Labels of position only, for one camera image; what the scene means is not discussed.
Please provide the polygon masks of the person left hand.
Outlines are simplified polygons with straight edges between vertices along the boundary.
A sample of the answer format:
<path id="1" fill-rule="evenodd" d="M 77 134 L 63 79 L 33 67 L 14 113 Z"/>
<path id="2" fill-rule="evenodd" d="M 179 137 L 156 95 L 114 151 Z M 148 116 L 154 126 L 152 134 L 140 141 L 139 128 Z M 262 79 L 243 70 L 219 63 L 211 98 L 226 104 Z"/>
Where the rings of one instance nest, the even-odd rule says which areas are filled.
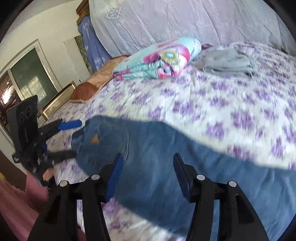
<path id="1" fill-rule="evenodd" d="M 54 175 L 54 168 L 49 168 L 43 173 L 43 180 L 48 182 Z"/>

